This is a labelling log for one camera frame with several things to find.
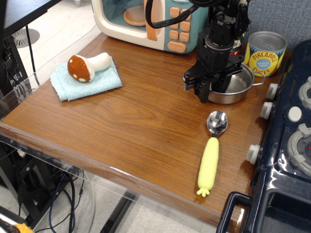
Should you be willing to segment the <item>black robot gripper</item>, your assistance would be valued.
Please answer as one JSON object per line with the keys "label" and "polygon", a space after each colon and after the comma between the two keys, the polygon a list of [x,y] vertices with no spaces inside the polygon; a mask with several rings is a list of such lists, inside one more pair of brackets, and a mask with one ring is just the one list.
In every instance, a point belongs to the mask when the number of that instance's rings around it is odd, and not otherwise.
{"label": "black robot gripper", "polygon": [[199,32],[196,47],[196,63],[184,73],[185,90],[194,88],[201,103],[208,102],[211,90],[225,93],[231,82],[231,76],[241,72],[243,55],[230,55],[234,40],[221,46],[209,38],[209,28]]}

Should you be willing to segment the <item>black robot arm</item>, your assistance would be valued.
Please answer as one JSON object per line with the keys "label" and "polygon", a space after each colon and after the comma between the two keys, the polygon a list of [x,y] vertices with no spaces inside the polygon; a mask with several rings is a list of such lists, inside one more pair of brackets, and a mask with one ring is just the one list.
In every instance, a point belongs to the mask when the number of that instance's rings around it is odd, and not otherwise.
{"label": "black robot arm", "polygon": [[184,73],[183,87],[193,89],[206,103],[211,90],[224,93],[234,74],[240,73],[244,57],[232,55],[237,40],[243,39],[250,20],[247,0],[194,0],[208,7],[208,27],[199,32],[196,63]]}

